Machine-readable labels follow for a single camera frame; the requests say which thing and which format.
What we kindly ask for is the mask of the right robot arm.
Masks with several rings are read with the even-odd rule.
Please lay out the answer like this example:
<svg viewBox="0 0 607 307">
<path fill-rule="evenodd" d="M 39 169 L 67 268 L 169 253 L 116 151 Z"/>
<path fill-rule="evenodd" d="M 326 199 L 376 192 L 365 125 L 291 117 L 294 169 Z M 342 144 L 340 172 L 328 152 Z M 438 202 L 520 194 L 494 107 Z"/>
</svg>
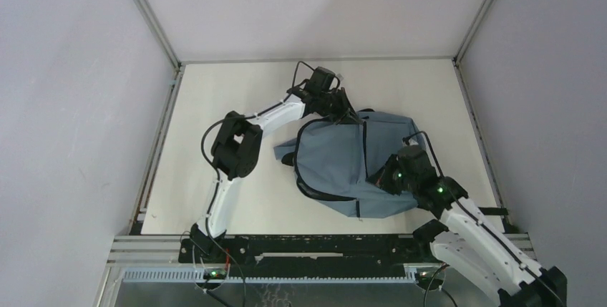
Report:
<svg viewBox="0 0 607 307">
<path fill-rule="evenodd" d="M 546 269 L 497 230 L 433 150 L 405 145 L 368 182 L 388 193 L 409 192 L 434 220 L 416 229 L 414 254 L 435 258 L 477 286 L 496 306 L 565 306 L 567 279 Z"/>
</svg>

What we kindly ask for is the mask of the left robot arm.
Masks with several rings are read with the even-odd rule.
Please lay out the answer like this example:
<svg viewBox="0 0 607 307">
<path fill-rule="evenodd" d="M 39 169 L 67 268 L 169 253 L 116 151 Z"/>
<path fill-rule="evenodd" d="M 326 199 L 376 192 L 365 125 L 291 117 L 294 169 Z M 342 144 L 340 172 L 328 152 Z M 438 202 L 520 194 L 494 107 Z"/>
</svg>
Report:
<svg viewBox="0 0 607 307">
<path fill-rule="evenodd" d="M 204 260 L 213 262 L 223 254 L 220 237 L 233 214 L 236 185 L 256 168 L 264 137 L 310 114 L 335 123 L 357 119 L 339 74 L 324 67 L 313 68 L 308 79 L 292 82 L 277 102 L 250 114 L 231 111 L 203 133 L 201 145 L 214 128 L 218 129 L 210 151 L 200 149 L 214 172 L 206 210 L 192 227 L 193 232 L 202 234 L 195 250 Z"/>
</svg>

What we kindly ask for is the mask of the blue student backpack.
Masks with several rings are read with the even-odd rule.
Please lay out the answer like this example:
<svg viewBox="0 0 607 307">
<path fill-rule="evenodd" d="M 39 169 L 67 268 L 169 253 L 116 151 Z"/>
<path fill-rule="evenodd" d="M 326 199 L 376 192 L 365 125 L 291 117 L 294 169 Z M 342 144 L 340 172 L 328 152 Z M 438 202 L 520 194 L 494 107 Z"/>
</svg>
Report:
<svg viewBox="0 0 607 307">
<path fill-rule="evenodd" d="M 414 120 L 372 109 L 357 115 L 361 123 L 307 122 L 274 147 L 276 159 L 293 168 L 302 195 L 347 217 L 387 218 L 416 208 L 410 192 L 393 195 L 368 182 L 402 148 L 403 138 L 418 132 Z"/>
</svg>

